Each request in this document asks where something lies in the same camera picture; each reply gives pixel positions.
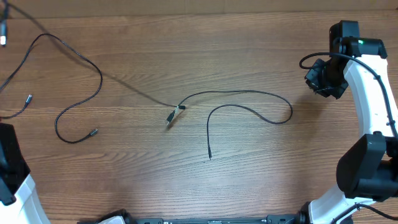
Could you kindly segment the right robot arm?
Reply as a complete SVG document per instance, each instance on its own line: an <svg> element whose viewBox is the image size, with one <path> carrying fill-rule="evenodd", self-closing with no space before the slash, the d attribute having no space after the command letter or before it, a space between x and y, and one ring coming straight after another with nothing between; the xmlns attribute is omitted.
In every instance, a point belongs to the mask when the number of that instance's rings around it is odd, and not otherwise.
<svg viewBox="0 0 398 224"><path fill-rule="evenodd" d="M397 105L387 75L387 52L380 39L362 38L356 21L330 27L329 60L307 67L305 83L317 94L340 98L351 89L359 123L358 141L336 167L336 185L307 202L281 223L352 223L367 208L397 220L372 205L397 197Z"/></svg>

